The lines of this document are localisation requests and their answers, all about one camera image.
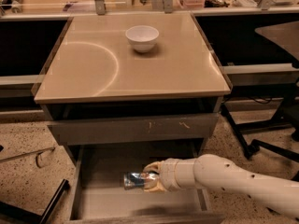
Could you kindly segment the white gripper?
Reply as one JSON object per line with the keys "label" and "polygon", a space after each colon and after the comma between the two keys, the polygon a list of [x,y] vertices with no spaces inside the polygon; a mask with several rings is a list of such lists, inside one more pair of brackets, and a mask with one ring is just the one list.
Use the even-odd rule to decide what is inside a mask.
{"label": "white gripper", "polygon": [[144,184],[144,191],[165,192],[181,190],[175,174],[177,164],[178,159],[167,159],[162,162],[155,161],[145,166],[143,169],[144,172],[157,173],[159,174],[160,180],[147,181]]}

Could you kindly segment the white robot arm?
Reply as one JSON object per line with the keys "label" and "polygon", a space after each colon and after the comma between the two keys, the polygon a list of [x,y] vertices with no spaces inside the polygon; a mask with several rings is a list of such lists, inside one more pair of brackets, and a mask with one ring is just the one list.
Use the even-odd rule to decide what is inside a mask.
{"label": "white robot arm", "polygon": [[217,155],[156,161],[148,164],[143,171],[155,172],[159,176],[154,186],[145,188],[147,192],[208,188],[241,193],[281,215],[299,218],[298,182],[256,174]]}

